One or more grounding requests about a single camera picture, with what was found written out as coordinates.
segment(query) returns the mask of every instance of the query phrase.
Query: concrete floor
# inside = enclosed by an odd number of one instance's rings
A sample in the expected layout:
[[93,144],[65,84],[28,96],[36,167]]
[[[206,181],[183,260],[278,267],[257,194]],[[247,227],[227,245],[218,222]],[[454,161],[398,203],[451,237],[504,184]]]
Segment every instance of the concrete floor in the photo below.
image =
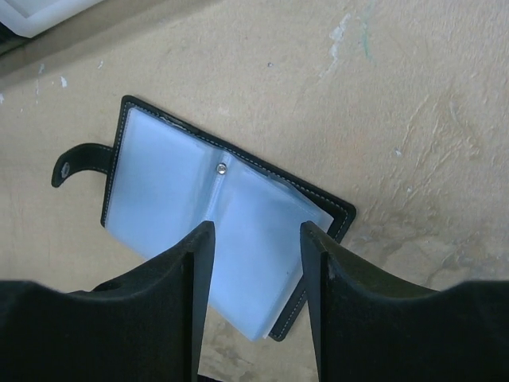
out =
[[[49,184],[133,94],[353,203],[344,244],[404,279],[507,279],[509,4],[125,4],[0,58],[1,278],[88,290],[140,264],[99,225],[104,176]],[[282,343],[209,310],[200,370],[317,380],[306,309]]]

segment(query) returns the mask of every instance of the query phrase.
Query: wallet strap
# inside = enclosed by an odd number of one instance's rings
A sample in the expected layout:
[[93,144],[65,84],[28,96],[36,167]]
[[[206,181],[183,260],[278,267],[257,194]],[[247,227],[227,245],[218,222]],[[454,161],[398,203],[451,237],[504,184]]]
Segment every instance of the wallet strap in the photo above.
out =
[[84,170],[108,175],[111,171],[113,149],[98,143],[83,143],[63,153],[53,167],[51,185],[60,187],[65,180]]

